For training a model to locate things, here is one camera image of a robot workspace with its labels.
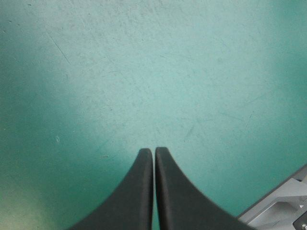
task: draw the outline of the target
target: black rubber pad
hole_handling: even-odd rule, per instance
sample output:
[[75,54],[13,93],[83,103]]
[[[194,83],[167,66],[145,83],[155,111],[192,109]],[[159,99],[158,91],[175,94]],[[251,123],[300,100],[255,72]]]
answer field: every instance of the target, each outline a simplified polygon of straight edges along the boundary
[[150,230],[153,210],[153,158],[139,152],[111,196],[70,230]]
[[197,190],[167,148],[155,151],[155,180],[161,230],[251,230]]

